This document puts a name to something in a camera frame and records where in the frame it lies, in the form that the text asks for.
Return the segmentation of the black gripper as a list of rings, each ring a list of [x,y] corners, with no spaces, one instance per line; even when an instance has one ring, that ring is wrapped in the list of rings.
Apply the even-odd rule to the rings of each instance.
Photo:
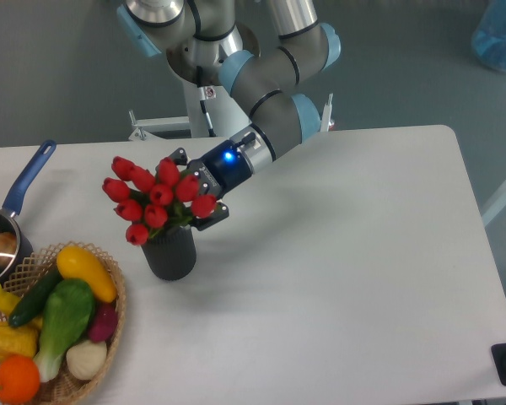
[[[202,184],[207,184],[207,194],[222,198],[228,192],[252,177],[252,169],[233,143],[220,143],[198,159],[190,158],[184,148],[178,148],[169,158],[179,170],[190,170]],[[206,230],[229,216],[229,208],[217,202],[214,211],[204,219],[194,219],[193,227]]]

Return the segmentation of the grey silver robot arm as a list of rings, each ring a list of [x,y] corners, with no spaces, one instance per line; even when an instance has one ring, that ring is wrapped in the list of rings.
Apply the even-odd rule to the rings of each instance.
[[[187,115],[133,123],[139,132],[188,128],[223,141],[189,162],[203,194],[221,198],[261,168],[328,127],[330,117],[293,88],[341,52],[311,1],[268,4],[279,47],[262,56],[232,1],[125,1],[118,19],[147,56],[163,54],[182,82]]]

